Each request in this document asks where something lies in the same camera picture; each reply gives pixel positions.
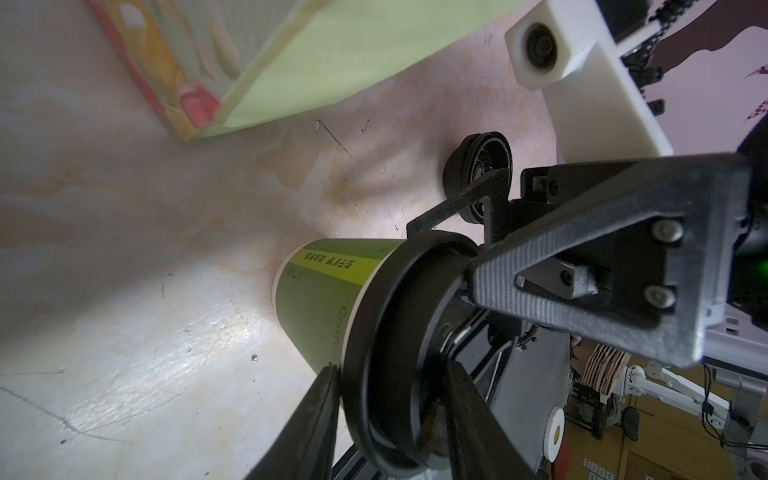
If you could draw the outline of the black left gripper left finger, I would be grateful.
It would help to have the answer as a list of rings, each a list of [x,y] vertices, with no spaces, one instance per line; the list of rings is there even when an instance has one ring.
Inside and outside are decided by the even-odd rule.
[[[325,366],[248,479],[330,479],[334,465],[341,373]]]

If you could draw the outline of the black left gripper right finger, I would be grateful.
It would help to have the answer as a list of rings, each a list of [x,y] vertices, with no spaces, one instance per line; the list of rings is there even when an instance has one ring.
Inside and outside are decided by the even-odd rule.
[[[454,479],[533,479],[465,368],[445,366],[443,403]]]

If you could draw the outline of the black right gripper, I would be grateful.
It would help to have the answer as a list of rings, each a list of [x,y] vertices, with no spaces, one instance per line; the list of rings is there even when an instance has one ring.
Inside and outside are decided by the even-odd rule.
[[[484,200],[493,170],[406,225],[430,231]],[[529,217],[470,264],[474,303],[675,367],[697,363],[725,304],[767,325],[767,125],[733,153],[530,168]]]

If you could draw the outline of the green paper coffee cup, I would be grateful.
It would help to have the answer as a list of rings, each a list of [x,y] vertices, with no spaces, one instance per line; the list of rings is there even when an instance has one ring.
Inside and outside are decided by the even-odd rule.
[[[280,327],[318,374],[343,364],[359,304],[402,239],[328,238],[308,242],[278,267],[272,300]]]

